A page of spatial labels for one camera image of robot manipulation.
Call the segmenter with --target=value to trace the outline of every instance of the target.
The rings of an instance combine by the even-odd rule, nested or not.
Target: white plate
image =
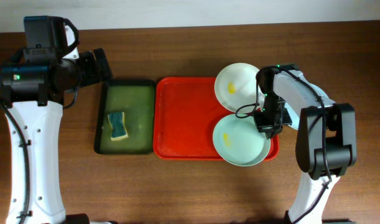
[[[212,136],[217,153],[237,166],[252,166],[262,162],[269,153],[270,140],[259,133],[253,117],[236,118],[234,114],[222,118]]]
[[[256,85],[255,79],[259,69],[247,63],[234,63],[223,68],[215,80],[215,95],[219,103],[229,111],[235,112],[241,106],[255,103]],[[264,100],[259,91],[259,101]],[[241,109],[240,113],[249,113],[254,107]]]

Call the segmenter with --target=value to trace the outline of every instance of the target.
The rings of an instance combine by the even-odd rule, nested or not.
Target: black tray
[[[115,86],[121,86],[123,89],[115,88]],[[149,86],[151,91],[144,88],[145,86]],[[136,87],[141,87],[138,91],[145,91],[144,95],[130,96],[135,92]],[[155,89],[156,83],[152,80],[109,80],[103,83],[94,144],[95,152],[99,154],[148,154],[153,151]],[[109,90],[114,91],[111,94],[127,91],[129,97],[119,95],[118,98],[112,98],[112,96],[109,98]],[[109,136],[111,131],[107,114],[121,110],[125,112],[125,126],[128,130],[129,138],[117,142],[113,142],[111,139],[107,141],[106,137],[107,135]]]

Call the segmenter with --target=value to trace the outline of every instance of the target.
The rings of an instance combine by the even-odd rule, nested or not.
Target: yellow food residue
[[[227,85],[227,91],[229,91],[230,94],[234,94],[235,93],[235,87],[234,87],[234,83],[233,82],[229,82],[229,84]]]
[[[226,133],[223,134],[223,143],[224,143],[225,146],[227,146],[227,147],[231,147],[231,145],[232,145],[232,141],[230,141],[230,139],[229,139],[229,135],[226,134]]]

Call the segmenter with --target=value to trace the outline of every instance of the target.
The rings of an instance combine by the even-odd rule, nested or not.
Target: white wall
[[[380,0],[0,0],[0,32],[40,15],[79,29],[360,21],[380,19]]]

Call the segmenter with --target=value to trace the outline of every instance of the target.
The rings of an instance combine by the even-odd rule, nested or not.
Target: yellow sponge
[[[108,122],[111,126],[111,141],[119,141],[129,137],[125,127],[125,114],[123,111],[110,113]]]

